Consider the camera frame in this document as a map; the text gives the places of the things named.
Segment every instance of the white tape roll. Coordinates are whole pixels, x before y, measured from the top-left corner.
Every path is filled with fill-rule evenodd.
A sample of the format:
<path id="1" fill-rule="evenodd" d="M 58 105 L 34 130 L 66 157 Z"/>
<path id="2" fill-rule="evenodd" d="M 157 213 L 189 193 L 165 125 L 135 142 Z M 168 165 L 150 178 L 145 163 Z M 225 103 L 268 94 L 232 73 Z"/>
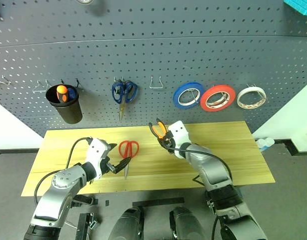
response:
<path id="1" fill-rule="evenodd" d="M 240 101 L 240 98 L 250 92 L 257 92 L 260 96 L 261 96 L 261 100 L 254 103 L 254 104 L 244 104 Z M 266 93 L 265 91 L 258 86 L 250 86 L 247 87 L 245 89 L 243 89 L 241 92 L 239 92 L 238 96 L 237 96 L 237 104 L 239 105 L 239 107 L 243 108 L 243 109 L 256 109 L 258 107 L 260 107 L 261 105 L 263 105 L 266 101 Z"/>

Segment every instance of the blue scissors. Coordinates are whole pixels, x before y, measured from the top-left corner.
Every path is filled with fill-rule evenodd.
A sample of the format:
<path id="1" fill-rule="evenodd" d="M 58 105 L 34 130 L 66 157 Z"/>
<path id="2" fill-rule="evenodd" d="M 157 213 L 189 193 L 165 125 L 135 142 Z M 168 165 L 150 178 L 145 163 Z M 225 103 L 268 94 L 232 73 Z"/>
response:
<path id="1" fill-rule="evenodd" d="M 119 121 L 121 122 L 124 117 L 126 104 L 134 100 L 138 91 L 138 86 L 132 81 L 116 80 L 114 78 L 114 84 L 111 86 L 111 93 L 114 101 L 119 104 Z"/>

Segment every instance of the white wall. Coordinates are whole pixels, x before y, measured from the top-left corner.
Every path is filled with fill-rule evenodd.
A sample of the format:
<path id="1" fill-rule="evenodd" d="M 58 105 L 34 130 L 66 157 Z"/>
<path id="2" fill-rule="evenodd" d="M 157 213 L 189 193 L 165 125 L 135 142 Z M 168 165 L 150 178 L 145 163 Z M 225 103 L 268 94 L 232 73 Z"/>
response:
<path id="1" fill-rule="evenodd" d="M 39 148 L 43 138 L 0 105 L 0 149 Z"/>
<path id="2" fill-rule="evenodd" d="M 291 139 L 299 152 L 307 151 L 307 85 L 253 133 L 255 139 Z"/>

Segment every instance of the black cup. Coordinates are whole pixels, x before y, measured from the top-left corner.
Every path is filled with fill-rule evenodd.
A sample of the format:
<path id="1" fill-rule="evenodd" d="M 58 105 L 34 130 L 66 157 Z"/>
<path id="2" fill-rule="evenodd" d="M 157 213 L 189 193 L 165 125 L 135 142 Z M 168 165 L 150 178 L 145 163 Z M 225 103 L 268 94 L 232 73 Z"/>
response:
<path id="1" fill-rule="evenodd" d="M 74 90 L 76 97 L 67 102 L 60 102 L 57 97 L 57 87 L 59 85 L 65 86 L 67 89 L 71 88 Z M 49 103 L 54 106 L 54 108 L 58 111 L 62 119 L 68 124 L 76 124 L 83 119 L 82 110 L 79 105 L 79 94 L 77 89 L 74 86 L 67 84 L 59 84 L 52 86 L 45 93 L 45 97 L 49 101 Z"/>

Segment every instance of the red scissors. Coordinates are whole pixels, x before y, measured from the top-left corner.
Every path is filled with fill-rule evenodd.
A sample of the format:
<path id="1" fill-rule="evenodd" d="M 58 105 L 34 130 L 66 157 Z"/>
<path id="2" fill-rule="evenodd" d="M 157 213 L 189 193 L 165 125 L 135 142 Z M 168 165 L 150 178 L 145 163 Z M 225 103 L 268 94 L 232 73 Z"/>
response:
<path id="1" fill-rule="evenodd" d="M 126 144 L 125 146 L 125 149 L 124 149 L 124 153 L 122 153 L 122 145 L 123 144 Z M 137 147 L 137 150 L 135 151 L 135 154 L 133 154 L 133 144 L 136 145 Z M 139 143 L 136 142 L 136 141 L 122 141 L 120 144 L 119 144 L 119 147 L 118 147 L 118 150 L 119 150 L 119 154 L 122 158 L 127 158 L 127 157 L 134 157 L 137 155 L 137 153 L 139 152 Z M 127 175 L 128 175 L 128 170 L 129 170 L 129 164 L 124 168 L 124 179 L 127 178 Z"/>

